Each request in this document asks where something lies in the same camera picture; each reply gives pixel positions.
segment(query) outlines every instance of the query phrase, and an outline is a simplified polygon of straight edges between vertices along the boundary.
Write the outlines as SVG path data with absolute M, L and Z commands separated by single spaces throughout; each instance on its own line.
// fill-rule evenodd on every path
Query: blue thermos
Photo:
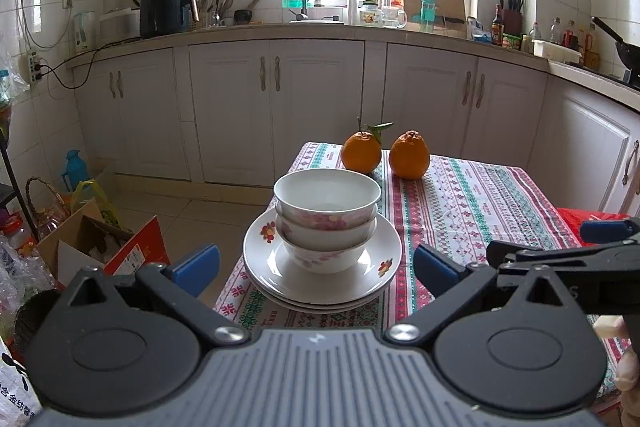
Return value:
M 65 182 L 66 190 L 73 192 L 80 182 L 87 181 L 89 173 L 86 171 L 86 163 L 80 156 L 78 149 L 71 149 L 66 153 L 66 172 L 62 173 L 62 181 Z

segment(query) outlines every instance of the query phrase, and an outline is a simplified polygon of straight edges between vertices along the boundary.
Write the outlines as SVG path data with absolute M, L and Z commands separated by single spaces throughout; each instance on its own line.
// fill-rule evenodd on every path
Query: teal water bottle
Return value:
M 78 149 L 71 149 L 66 153 L 66 171 L 62 172 L 62 181 L 65 182 L 65 187 L 68 192 L 76 190 L 80 182 L 85 182 L 89 178 L 89 173 L 86 170 L 86 163 L 78 156 L 80 151 Z
M 420 0 L 420 31 L 433 33 L 433 25 L 436 20 L 436 0 Z

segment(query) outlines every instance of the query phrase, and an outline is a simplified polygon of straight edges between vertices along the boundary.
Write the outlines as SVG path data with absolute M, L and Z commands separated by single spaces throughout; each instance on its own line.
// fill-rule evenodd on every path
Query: white bowl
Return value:
M 293 245 L 307 250 L 337 251 L 359 245 L 373 235 L 378 224 L 374 217 L 364 225 L 347 230 L 316 230 L 301 227 L 280 213 L 280 204 L 276 203 L 276 227 L 282 230 L 282 237 Z
M 380 186 L 373 179 L 344 169 L 290 172 L 273 186 L 281 214 L 308 229 L 354 229 L 378 213 Z
M 292 260 L 301 268 L 314 273 L 337 273 L 356 264 L 367 246 L 367 241 L 373 237 L 373 232 L 375 232 L 374 230 L 366 240 L 349 250 L 321 252 L 300 248 L 290 243 L 277 224 L 276 231 L 280 235 Z

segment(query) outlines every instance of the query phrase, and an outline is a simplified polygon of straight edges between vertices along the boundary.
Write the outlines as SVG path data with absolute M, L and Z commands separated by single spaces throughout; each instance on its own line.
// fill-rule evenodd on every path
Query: stacked plates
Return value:
M 271 208 L 253 222 L 244 236 L 242 257 L 256 287 L 280 306 L 311 314 L 348 311 L 378 297 L 396 275 L 400 237 L 381 214 L 357 263 L 329 274 L 311 272 L 293 261 L 275 221 Z

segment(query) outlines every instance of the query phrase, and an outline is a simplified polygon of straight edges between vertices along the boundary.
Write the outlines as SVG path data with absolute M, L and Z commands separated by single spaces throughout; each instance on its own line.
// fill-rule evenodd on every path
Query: electrical outlet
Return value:
M 37 84 L 42 79 L 40 73 L 40 57 L 35 50 L 28 49 L 26 53 L 20 55 L 18 62 L 20 76 L 28 84 Z

